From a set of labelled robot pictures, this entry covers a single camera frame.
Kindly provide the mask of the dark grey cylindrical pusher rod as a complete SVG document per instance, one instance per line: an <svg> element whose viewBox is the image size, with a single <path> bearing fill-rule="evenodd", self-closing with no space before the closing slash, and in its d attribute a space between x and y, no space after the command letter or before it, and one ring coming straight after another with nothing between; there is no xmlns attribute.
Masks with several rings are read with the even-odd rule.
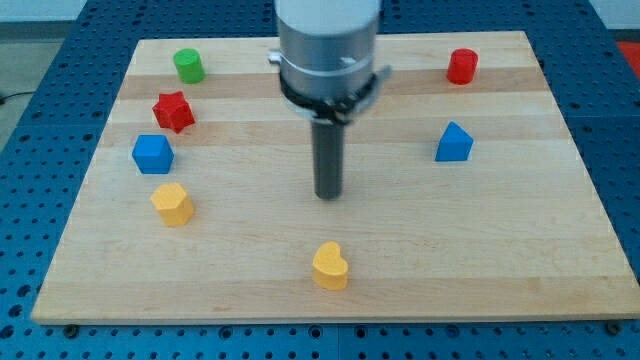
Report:
<svg viewBox="0 0 640 360"><path fill-rule="evenodd" d="M311 136L315 194L336 199L343 187L344 127L313 123Z"/></svg>

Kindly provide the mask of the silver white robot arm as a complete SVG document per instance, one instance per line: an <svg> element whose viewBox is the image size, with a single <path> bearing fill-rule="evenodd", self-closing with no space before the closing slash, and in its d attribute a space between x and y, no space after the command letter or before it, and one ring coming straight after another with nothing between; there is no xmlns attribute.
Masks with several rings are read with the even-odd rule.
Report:
<svg viewBox="0 0 640 360"><path fill-rule="evenodd" d="M287 105L311 126L314 191L342 193L344 129L373 105L390 68L376 72L380 0L277 0L279 67Z"/></svg>

